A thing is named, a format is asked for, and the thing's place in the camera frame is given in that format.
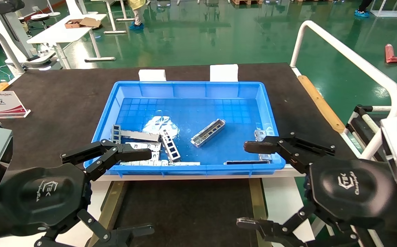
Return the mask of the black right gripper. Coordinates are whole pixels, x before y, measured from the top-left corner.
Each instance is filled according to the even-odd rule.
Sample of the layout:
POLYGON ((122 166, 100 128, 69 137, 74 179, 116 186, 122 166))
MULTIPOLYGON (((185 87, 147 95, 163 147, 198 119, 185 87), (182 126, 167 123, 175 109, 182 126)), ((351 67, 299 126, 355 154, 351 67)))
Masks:
POLYGON ((284 224, 270 220, 237 218, 237 226, 256 230, 266 242, 284 247, 351 247, 359 237, 347 224, 376 229, 386 224, 396 182, 387 162, 355 158, 335 158, 333 144, 316 143, 294 132, 283 136, 265 136, 260 142, 244 142, 247 153, 279 154, 297 172, 309 174, 314 203, 293 214, 284 224), (312 156, 323 157, 314 162, 312 156), (294 231, 311 215, 336 226, 340 233, 308 242, 294 231))

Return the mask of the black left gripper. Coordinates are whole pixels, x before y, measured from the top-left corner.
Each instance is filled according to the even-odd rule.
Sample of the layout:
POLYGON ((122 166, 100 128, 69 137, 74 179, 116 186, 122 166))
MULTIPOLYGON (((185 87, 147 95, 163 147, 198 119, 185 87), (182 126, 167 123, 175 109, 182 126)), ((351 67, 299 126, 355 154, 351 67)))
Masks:
POLYGON ((147 161, 152 156, 148 148, 134 149, 103 139, 61 154, 63 165, 59 167, 7 172, 0 184, 6 235, 29 236, 47 230, 62 234, 81 221, 98 237, 94 247, 129 247, 135 237, 153 234, 153 225, 108 231, 87 212, 90 181, 119 162, 147 161), (94 158, 84 172, 74 166, 94 158))

